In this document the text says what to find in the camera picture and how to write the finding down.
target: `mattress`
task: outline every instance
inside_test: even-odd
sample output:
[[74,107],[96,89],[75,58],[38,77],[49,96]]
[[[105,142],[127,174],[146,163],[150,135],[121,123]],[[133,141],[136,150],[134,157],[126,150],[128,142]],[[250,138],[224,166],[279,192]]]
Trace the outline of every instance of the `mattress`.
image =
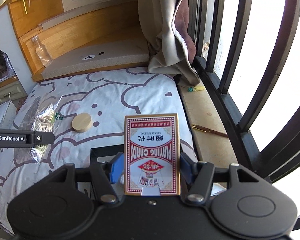
[[[137,67],[39,83],[15,117],[14,129],[29,129],[27,118],[34,115],[34,106],[47,93],[63,96],[57,108],[63,120],[57,121],[55,142],[42,163],[35,164],[27,156],[20,158],[18,149],[3,148],[0,152],[0,226],[11,233],[6,216],[9,202],[65,163],[88,167],[91,148],[123,144],[125,115],[178,113],[181,147],[197,160],[177,87],[168,75],[150,74]],[[80,113],[89,113],[93,119],[92,128],[85,133],[76,133],[71,127],[73,117]]]

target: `bed sheet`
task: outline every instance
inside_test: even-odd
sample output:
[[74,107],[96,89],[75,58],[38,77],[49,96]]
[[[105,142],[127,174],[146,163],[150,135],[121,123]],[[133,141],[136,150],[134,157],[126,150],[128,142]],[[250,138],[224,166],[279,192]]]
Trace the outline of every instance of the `bed sheet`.
[[[123,144],[124,116],[178,113],[183,151],[196,161],[192,136],[174,80],[164,74],[150,74],[145,67],[104,71],[45,81],[37,84],[13,122],[14,129],[29,129],[27,118],[46,93],[63,98],[57,108],[63,120],[55,131],[41,164],[20,159],[18,149],[0,152],[0,226],[12,233],[6,216],[9,202],[65,163],[88,167],[90,149]],[[89,113],[93,126],[85,133],[71,127],[74,116]]]

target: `red playing card box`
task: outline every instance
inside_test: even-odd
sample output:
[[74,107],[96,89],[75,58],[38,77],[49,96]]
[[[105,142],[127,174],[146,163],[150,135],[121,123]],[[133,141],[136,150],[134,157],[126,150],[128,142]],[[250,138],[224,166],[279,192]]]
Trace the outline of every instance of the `red playing card box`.
[[126,116],[124,156],[126,195],[141,195],[143,187],[180,195],[178,114]]

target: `brown pen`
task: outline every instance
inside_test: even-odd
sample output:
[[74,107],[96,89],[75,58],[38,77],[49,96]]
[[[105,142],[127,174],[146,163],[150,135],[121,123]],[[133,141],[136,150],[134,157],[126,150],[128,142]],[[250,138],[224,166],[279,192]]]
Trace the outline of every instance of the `brown pen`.
[[202,132],[214,133],[216,135],[229,138],[226,133],[218,132],[218,131],[215,131],[215,130],[212,130],[210,128],[206,128],[206,127],[203,127],[203,126],[200,126],[200,125],[197,125],[197,124],[192,124],[191,127],[194,128],[194,129],[197,129],[199,131],[202,131]]

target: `wooden disc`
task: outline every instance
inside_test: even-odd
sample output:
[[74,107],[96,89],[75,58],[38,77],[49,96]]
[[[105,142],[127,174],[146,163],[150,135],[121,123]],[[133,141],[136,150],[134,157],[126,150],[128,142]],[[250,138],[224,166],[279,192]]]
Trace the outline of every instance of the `wooden disc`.
[[86,132],[92,127],[91,115],[87,113],[78,114],[72,120],[71,125],[76,132]]

